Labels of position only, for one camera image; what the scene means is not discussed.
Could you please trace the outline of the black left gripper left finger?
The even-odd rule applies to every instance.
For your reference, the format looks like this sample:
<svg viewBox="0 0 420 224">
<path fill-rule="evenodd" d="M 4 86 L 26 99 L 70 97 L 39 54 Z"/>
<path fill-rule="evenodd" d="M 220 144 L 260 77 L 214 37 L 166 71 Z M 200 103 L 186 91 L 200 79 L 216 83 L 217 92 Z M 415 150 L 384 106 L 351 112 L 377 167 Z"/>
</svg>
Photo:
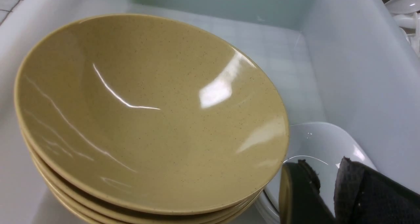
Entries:
<svg viewBox="0 0 420 224">
<path fill-rule="evenodd" d="M 306 162 L 286 162 L 279 188 L 281 224 L 335 224 L 335 217 L 320 196 L 321 182 Z"/>
</svg>

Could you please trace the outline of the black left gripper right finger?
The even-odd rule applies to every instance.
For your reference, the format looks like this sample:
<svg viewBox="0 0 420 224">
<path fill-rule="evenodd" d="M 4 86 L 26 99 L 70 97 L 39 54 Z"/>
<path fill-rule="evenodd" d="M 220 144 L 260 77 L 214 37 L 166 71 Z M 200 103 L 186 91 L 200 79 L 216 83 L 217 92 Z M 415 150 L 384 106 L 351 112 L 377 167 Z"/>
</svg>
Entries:
<svg viewBox="0 0 420 224">
<path fill-rule="evenodd" d="M 343 157 L 335 181 L 334 212 L 338 224 L 418 224 L 420 196 Z"/>
</svg>

